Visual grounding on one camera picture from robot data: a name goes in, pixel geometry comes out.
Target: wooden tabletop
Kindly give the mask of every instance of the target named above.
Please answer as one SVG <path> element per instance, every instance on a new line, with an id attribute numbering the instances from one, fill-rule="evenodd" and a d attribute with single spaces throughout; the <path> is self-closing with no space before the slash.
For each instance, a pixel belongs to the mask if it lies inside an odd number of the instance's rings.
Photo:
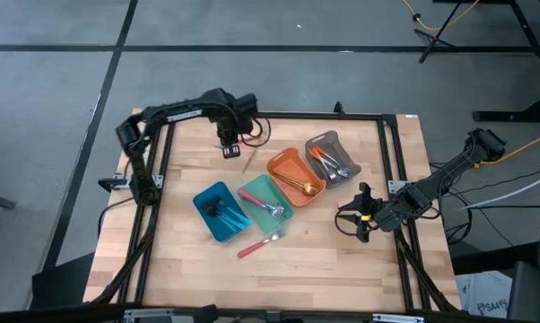
<path id="1" fill-rule="evenodd" d="M 419 119 L 399 115 L 397 120 L 408 179 L 430 175 Z M 224 160 L 221 151 L 214 147 L 218 144 L 215 125 L 203 118 L 176 125 L 144 304 L 200 307 L 214 303 L 219 308 L 231 309 L 404 311 L 392 233 L 373 232 L 370 242 L 364 244 L 340 233 L 333 223 L 336 208 L 359 193 L 361 181 L 370 184 L 374 197 L 388 198 L 376 122 L 271 119 L 271 123 L 269 143 L 258 148 L 244 174 L 241 174 L 242 168 L 252 148 L 242 147 L 239 158 Z M 307 139 L 328 130 L 337 131 L 346 151 L 361 165 L 360 174 L 338 188 L 327 190 L 309 205 L 296 208 L 287 236 L 246 258 L 237 259 L 236 254 L 265 237 L 255 223 L 227 242 L 213 239 L 192 203 L 196 194 L 223 181 L 236 196 L 240 186 L 266 172 L 268 159 L 287 147 L 297 147 L 303 152 Z M 389 128 L 386 130 L 396 177 L 391 134 Z M 125 164 L 123 155 L 118 171 L 122 172 Z M 109 203 L 128 197 L 128 190 L 114 191 Z M 135 209 L 134 202 L 128 202 L 107 212 L 85 301 L 101 293 L 122 266 Z M 420 219 L 417 223 L 427 272 L 449 301 L 460 307 L 441 219 Z M 348 225 L 346 230 L 355 230 L 355 226 Z M 127 300 L 134 299 L 137 277 L 136 268 Z M 419 308 L 419 291 L 411 268 L 410 278 L 414 304 Z"/>

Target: gray floor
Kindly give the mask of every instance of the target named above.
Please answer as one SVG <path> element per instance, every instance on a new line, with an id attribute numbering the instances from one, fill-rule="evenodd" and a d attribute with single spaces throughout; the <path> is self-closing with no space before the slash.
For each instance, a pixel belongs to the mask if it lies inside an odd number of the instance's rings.
<path id="1" fill-rule="evenodd" d="M 411 1 L 439 25 L 450 4 Z M 538 2 L 520 1 L 540 39 Z M 127 0 L 0 0 L 0 43 L 114 44 Z M 420 45 L 399 0 L 139 0 L 126 43 Z M 457 45 L 526 45 L 508 6 L 478 5 L 446 31 Z M 418 114 L 430 159 L 458 153 L 466 132 L 491 128 L 514 149 L 540 136 L 540 125 L 476 124 L 476 109 L 519 110 L 540 98 L 540 64 L 531 56 L 356 53 L 124 53 L 92 147 L 59 263 L 92 252 L 108 194 L 96 184 L 116 168 L 114 127 L 132 108 L 195 97 L 213 87 L 254 92 L 263 110 L 329 111 L 340 100 L 351 112 Z M 74 167 L 110 53 L 0 52 L 0 195 L 18 201 L 0 210 L 0 310 L 24 307 L 67 181 Z M 469 171 L 459 189 L 540 169 L 540 144 L 510 161 Z M 479 201 L 531 179 L 467 197 Z M 540 187 L 511 203 L 540 204 Z M 461 223 L 446 200 L 447 226 Z M 514 244 L 535 240 L 540 212 L 487 212 Z M 477 249 L 507 242 L 480 214 L 466 241 Z M 452 247 L 452 254 L 466 252 Z"/>

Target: gray tray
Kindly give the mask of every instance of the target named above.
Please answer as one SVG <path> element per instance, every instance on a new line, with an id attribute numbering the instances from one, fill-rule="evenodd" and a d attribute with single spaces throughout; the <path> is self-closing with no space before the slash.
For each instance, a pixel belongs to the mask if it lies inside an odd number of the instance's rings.
<path id="1" fill-rule="evenodd" d="M 340 165 L 342 165 L 342 167 L 347 167 L 350 170 L 350 177 L 344 178 L 342 176 L 336 176 L 333 180 L 331 180 L 327 176 L 322 163 L 314 159 L 314 157 L 312 157 L 312 155 L 309 153 L 309 148 L 316 146 L 322 147 L 322 149 L 324 149 L 327 154 L 332 156 L 332 158 L 336 159 Z M 317 135 L 306 142 L 306 160 L 316 175 L 318 175 L 319 178 L 326 180 L 326 188 L 336 188 L 361 171 L 361 166 L 356 165 L 352 161 L 350 155 L 348 155 L 346 150 L 342 147 L 342 144 L 340 144 L 338 133 L 334 130 L 325 132 L 322 135 Z"/>

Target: blue bin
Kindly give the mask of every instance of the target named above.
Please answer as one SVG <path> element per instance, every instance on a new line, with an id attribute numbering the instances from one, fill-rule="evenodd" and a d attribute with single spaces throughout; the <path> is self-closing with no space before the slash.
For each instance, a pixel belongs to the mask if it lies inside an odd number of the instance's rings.
<path id="1" fill-rule="evenodd" d="M 243 215 L 246 221 L 242 221 L 239 217 L 228 213 L 234 220 L 240 221 L 240 223 L 243 223 L 246 228 L 250 226 L 250 220 L 244 211 L 242 211 L 240 205 L 236 202 L 236 199 L 234 199 L 234 196 L 232 196 L 232 193 L 226 187 L 226 184 L 222 183 L 221 181 L 195 196 L 192 202 L 195 204 L 196 210 L 198 210 L 202 218 L 205 220 L 205 223 L 208 226 L 208 229 L 210 229 L 210 232 L 213 234 L 213 237 L 219 242 L 225 242 L 243 230 L 234 231 L 229 228 L 218 216 L 212 216 L 205 212 L 203 209 L 203 203 L 210 201 L 215 196 L 219 196 L 221 198 L 222 204 L 236 211 L 238 214 Z"/>

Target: green plastic tray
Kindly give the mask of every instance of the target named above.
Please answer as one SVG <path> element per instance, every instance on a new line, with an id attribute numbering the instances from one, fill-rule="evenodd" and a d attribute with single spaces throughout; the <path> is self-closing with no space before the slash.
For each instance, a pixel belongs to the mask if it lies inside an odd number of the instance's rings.
<path id="1" fill-rule="evenodd" d="M 246 185 L 241 187 L 247 191 L 250 195 L 268 203 L 271 205 L 281 205 L 284 208 L 284 216 L 287 220 L 278 222 L 274 217 L 270 215 L 268 210 L 258 205 L 250 203 L 244 198 L 240 198 L 240 202 L 245 209 L 248 210 L 248 214 L 252 216 L 254 221 L 258 224 L 260 229 L 264 233 L 270 233 L 278 229 L 283 224 L 287 223 L 293 216 L 294 210 L 288 201 L 284 198 L 282 193 L 278 190 L 274 182 L 266 174 L 262 174 L 255 179 L 252 179 Z"/>

